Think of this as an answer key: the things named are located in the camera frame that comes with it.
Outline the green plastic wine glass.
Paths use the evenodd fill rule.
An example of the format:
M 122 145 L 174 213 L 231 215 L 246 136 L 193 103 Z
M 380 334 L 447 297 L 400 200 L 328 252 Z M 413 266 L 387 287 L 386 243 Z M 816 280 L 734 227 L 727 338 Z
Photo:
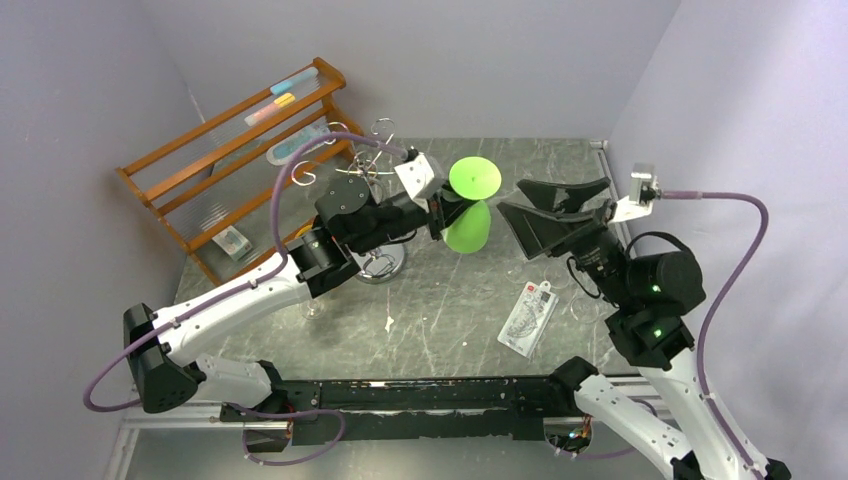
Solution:
M 464 157 L 452 165 L 448 180 L 453 192 L 468 206 L 446 226 L 443 239 L 460 254 L 478 252 L 489 238 L 492 219 L 486 201 L 501 187 L 500 170 L 487 158 Z

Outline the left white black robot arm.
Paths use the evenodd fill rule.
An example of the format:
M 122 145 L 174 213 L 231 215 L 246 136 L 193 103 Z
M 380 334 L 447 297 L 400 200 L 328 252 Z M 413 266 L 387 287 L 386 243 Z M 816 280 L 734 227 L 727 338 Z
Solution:
M 208 345 L 342 285 L 360 272 L 359 255 L 404 242 L 421 228 L 445 240 L 478 204 L 442 179 L 414 179 L 382 201 L 361 178 L 333 180 L 315 203 L 312 227 L 255 269 L 180 305 L 154 310 L 140 303 L 124 312 L 123 357 L 137 405 L 157 414 L 205 398 L 248 407 L 262 420 L 278 417 L 286 393 L 273 384 L 273 366 L 214 360 Z

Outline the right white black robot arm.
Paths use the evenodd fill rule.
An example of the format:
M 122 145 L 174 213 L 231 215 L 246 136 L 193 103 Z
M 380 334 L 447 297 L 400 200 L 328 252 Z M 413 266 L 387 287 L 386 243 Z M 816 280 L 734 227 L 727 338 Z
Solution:
M 684 321 L 706 297 L 692 250 L 673 239 L 669 252 L 636 257 L 611 230 L 680 193 L 661 190 L 651 174 L 638 174 L 628 196 L 587 210 L 585 203 L 609 184 L 605 178 L 579 185 L 522 180 L 526 203 L 502 202 L 498 211 L 526 257 L 566 256 L 614 306 L 606 319 L 613 346 L 655 389 L 672 422 L 627 398 L 579 357 L 549 376 L 551 405 L 561 414 L 579 412 L 606 424 L 667 479 L 789 478 L 788 467 L 750 442 L 709 387 L 705 336 L 693 335 Z

